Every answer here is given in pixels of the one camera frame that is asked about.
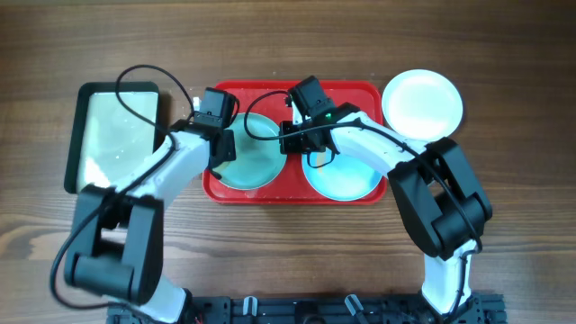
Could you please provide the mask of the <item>light blue plate top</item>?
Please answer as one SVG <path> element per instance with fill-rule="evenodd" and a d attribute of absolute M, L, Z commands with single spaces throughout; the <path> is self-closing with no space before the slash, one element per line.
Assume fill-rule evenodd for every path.
<path fill-rule="evenodd" d="M 236 159 L 222 163 L 215 171 L 220 182 L 237 190 L 254 190 L 271 183 L 283 170 L 286 155 L 277 141 L 249 137 L 244 128 L 244 113 L 229 126 L 234 132 Z"/>

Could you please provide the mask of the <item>light blue plate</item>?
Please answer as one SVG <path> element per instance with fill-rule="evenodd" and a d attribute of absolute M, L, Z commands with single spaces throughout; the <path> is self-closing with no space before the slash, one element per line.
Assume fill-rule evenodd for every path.
<path fill-rule="evenodd" d="M 283 170 L 286 155 L 277 141 L 249 137 L 244 128 L 244 113 L 229 126 L 234 132 L 236 159 L 222 163 L 215 171 L 220 182 L 237 190 L 254 190 L 271 183 Z"/>
<path fill-rule="evenodd" d="M 355 157 L 324 152 L 302 155 L 302 171 L 310 186 L 320 195 L 337 202 L 365 198 L 383 180 L 383 176 Z"/>

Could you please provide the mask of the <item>white round plate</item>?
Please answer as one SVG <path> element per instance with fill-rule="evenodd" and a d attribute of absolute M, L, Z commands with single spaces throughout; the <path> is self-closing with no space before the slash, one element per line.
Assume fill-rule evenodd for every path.
<path fill-rule="evenodd" d="M 445 76 L 412 69 L 395 76 L 383 89 L 382 112 L 400 135 L 436 141 L 453 134 L 464 117 L 464 102 Z"/>

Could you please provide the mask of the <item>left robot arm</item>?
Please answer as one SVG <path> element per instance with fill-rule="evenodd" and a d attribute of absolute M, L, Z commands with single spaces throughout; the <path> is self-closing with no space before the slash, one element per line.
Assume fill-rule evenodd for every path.
<path fill-rule="evenodd" d="M 238 109 L 233 94 L 207 88 L 193 118 L 176 122 L 148 161 L 112 187 L 79 193 L 53 265 L 67 285 L 106 298 L 113 322 L 197 322 L 191 293 L 162 274 L 164 212 L 194 177 L 235 159 L 229 126 Z"/>

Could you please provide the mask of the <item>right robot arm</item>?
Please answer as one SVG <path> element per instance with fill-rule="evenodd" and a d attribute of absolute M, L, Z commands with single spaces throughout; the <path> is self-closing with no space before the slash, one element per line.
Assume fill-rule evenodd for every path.
<path fill-rule="evenodd" d="M 356 158 L 384 176 L 402 223 L 425 255 L 420 290 L 428 307 L 448 323 L 464 313 L 472 292 L 470 261 L 482 252 L 491 204 L 460 146 L 449 138 L 408 139 L 351 103 L 337 105 L 315 76 L 287 91 L 301 121 L 281 124 L 283 153 L 325 149 Z"/>

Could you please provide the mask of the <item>red plastic tray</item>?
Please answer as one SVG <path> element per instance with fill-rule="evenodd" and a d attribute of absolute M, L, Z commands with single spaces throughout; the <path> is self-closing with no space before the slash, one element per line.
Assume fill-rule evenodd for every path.
<path fill-rule="evenodd" d="M 321 86 L 335 104 L 349 102 L 374 121 L 383 123 L 381 95 L 375 85 L 367 81 L 322 80 Z M 295 80 L 226 80 L 216 87 L 235 95 L 244 112 L 260 95 L 274 90 L 287 90 Z M 227 187 L 208 171 L 202 174 L 202 188 L 217 203 L 224 204 L 333 204 L 334 201 L 317 193 L 302 170 L 302 158 L 288 155 L 283 170 L 270 183 L 255 190 L 236 190 Z"/>

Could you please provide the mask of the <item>black water tray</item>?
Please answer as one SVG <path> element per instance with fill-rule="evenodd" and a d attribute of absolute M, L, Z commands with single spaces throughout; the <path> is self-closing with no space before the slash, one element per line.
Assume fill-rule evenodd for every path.
<path fill-rule="evenodd" d="M 114 82 L 80 87 L 64 175 L 67 193 L 76 194 L 86 185 L 114 185 L 157 148 L 162 136 L 129 109 L 156 122 L 158 86 L 126 82 L 120 85 L 119 94 Z"/>

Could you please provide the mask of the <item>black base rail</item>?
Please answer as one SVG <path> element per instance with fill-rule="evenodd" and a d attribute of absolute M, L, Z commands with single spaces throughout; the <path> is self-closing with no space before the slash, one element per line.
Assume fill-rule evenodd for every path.
<path fill-rule="evenodd" d="M 501 294 L 475 292 L 460 306 L 458 317 L 436 315 L 418 294 L 393 294 L 382 297 L 309 299 L 242 299 L 193 297 L 192 307 L 177 323 L 208 324 L 296 324 L 296 323 L 482 323 L 508 322 Z M 106 323 L 162 323 L 145 319 L 129 310 L 110 308 Z"/>

